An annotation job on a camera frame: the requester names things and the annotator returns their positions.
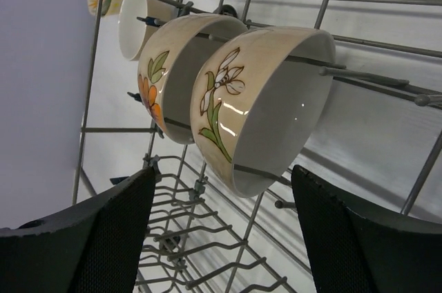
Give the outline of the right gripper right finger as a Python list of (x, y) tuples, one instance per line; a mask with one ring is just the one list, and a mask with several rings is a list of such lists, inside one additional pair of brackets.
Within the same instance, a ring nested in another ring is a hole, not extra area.
[(441, 224), (384, 208), (298, 164), (291, 184), (317, 292), (441, 291)]

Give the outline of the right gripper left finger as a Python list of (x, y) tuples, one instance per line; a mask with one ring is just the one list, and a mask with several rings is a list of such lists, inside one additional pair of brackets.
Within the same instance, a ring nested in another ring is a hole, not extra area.
[(155, 192), (146, 168), (17, 229), (1, 229), (2, 292), (132, 292)]

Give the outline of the beige bowl brown pattern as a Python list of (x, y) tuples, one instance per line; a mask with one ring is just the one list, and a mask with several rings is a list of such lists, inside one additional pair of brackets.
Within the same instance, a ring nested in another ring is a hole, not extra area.
[(172, 7), (158, 0), (123, 0), (118, 19), (118, 42), (126, 60), (137, 61), (142, 49), (158, 26), (139, 18), (172, 19)]

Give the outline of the beige bowl white flower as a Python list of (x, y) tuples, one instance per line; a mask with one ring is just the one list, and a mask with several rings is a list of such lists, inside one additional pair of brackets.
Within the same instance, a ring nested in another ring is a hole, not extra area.
[(191, 97), (193, 139), (214, 174), (235, 195), (268, 189), (317, 125), (336, 60), (324, 30), (272, 26), (223, 44), (201, 67)]

